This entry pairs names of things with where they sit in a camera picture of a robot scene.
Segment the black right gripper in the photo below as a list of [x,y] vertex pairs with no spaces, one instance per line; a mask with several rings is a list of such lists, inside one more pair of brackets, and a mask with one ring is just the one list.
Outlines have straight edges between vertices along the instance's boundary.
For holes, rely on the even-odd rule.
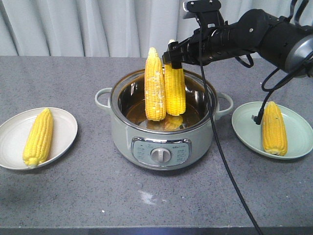
[[193,35],[179,43],[171,41],[168,49],[162,55],[164,65],[171,65],[173,69],[182,69],[182,64],[208,65],[220,60],[219,54],[213,49],[218,33],[217,28],[212,28],[208,32],[201,31],[201,28],[194,30]]

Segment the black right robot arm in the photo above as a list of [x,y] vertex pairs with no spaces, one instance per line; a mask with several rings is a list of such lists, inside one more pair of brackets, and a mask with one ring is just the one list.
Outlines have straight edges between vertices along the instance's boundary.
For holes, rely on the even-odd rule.
[[182,63],[205,66],[256,52],[284,72],[313,73],[310,26],[296,26],[261,9],[247,11],[233,24],[226,24],[218,10],[203,9],[195,16],[200,28],[190,38],[169,45],[162,56],[165,64],[175,69]]

